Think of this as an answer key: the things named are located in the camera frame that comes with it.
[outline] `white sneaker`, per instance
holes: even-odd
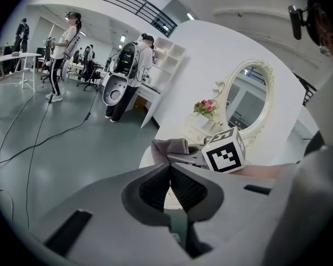
[[[50,92],[48,95],[46,95],[46,98],[49,99],[53,95],[53,92]]]
[[[52,97],[52,102],[55,103],[56,101],[61,101],[63,98],[61,95],[54,95]]]

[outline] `ceiling light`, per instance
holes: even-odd
[[[187,14],[190,20],[194,20],[194,17],[190,13]]]

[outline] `white stripe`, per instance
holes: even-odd
[[[55,64],[56,64],[56,59],[53,59],[53,64],[52,64],[52,67],[51,67],[51,82],[53,84],[54,93],[55,93],[55,95],[57,95],[56,84],[53,81],[53,71],[54,71]]]

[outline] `oval mirror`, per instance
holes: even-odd
[[[264,109],[266,77],[261,67],[248,65],[235,77],[226,101],[226,120],[229,127],[239,130],[252,127]]]

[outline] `woman with ponytail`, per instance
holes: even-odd
[[[51,43],[50,46],[54,47],[53,51],[53,64],[51,67],[51,77],[49,81],[51,81],[52,92],[46,95],[46,98],[49,99],[51,95],[52,102],[61,101],[63,98],[59,91],[59,86],[57,82],[57,70],[62,65],[62,62],[65,58],[64,51],[68,46],[69,42],[79,33],[82,28],[82,15],[79,13],[70,12],[67,15],[69,28],[63,33],[59,42]]]

